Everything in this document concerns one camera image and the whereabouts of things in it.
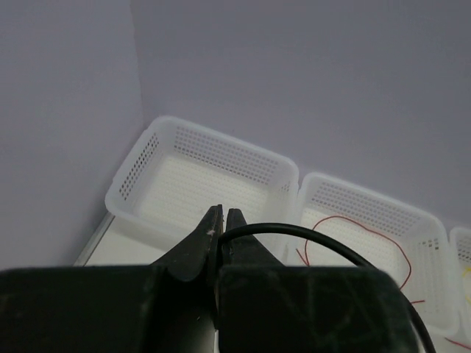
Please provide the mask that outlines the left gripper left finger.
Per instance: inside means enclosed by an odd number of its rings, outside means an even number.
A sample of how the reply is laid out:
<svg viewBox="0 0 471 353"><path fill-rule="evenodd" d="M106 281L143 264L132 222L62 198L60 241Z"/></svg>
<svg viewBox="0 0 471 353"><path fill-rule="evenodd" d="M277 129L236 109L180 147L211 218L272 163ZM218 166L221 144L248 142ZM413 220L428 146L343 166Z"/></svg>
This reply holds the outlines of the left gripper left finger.
<svg viewBox="0 0 471 353"><path fill-rule="evenodd" d="M1 273L3 352L212 352L221 205L148 265Z"/></svg>

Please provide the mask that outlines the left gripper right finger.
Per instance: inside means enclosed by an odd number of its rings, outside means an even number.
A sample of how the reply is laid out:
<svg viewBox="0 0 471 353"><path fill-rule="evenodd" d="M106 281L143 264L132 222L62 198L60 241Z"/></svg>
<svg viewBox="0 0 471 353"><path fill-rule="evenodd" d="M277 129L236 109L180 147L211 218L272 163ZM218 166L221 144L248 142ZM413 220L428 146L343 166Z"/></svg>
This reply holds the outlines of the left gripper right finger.
<svg viewBox="0 0 471 353"><path fill-rule="evenodd" d="M290 235L333 251L346 266L280 263L259 235ZM248 224L231 209L219 239L220 352L418 352L423 322L392 278L320 232Z"/></svg>

